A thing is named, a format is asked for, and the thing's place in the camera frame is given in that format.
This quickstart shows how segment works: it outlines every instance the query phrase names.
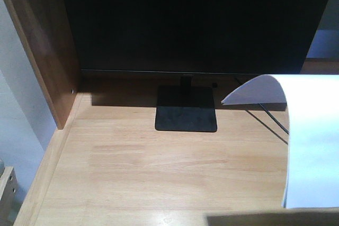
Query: black cable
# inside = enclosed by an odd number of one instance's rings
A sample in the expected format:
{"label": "black cable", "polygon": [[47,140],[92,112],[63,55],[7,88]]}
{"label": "black cable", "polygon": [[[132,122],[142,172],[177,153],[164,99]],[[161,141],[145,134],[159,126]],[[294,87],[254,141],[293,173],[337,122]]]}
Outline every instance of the black cable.
{"label": "black cable", "polygon": [[[242,83],[237,77],[234,76],[234,79],[240,84],[243,85],[244,83]],[[270,116],[270,118],[287,134],[290,134],[289,131],[269,112],[268,109],[266,109],[266,107],[261,104],[258,103],[258,105],[267,113],[268,116]]]}

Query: curled paper sheet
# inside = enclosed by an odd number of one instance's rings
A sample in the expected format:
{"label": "curled paper sheet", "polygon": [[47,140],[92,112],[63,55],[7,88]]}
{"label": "curled paper sheet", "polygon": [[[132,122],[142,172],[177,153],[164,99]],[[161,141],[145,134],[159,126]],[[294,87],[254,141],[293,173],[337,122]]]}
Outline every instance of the curled paper sheet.
{"label": "curled paper sheet", "polygon": [[287,102],[289,158],[282,205],[339,207],[339,75],[262,75],[222,103]]}

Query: light wood tabletop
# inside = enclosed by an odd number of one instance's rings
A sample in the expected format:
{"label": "light wood tabletop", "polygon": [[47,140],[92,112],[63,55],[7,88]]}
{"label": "light wood tabletop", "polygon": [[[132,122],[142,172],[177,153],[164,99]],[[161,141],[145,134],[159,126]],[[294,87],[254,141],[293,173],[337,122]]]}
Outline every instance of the light wood tabletop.
{"label": "light wood tabletop", "polygon": [[[288,135],[255,105],[220,105],[233,79],[214,88],[217,132],[157,131],[163,83],[84,81],[15,225],[214,226],[214,216],[286,213]],[[271,110],[288,128],[286,106]]]}

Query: monitor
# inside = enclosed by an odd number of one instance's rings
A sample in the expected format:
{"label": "monitor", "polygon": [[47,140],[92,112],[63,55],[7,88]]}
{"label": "monitor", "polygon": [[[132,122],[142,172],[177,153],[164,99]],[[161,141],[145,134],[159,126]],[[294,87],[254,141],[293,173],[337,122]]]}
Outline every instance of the monitor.
{"label": "monitor", "polygon": [[327,1],[64,0],[83,71],[180,73],[182,95],[194,74],[297,74]]}

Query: monitor stand base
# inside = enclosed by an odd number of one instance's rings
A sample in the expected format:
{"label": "monitor stand base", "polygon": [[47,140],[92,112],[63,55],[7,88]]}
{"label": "monitor stand base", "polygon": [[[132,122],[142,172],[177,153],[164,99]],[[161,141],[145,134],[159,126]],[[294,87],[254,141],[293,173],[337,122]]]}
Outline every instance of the monitor stand base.
{"label": "monitor stand base", "polygon": [[210,87],[192,87],[191,76],[180,86],[160,86],[155,117],[158,131],[216,132],[217,120]]}

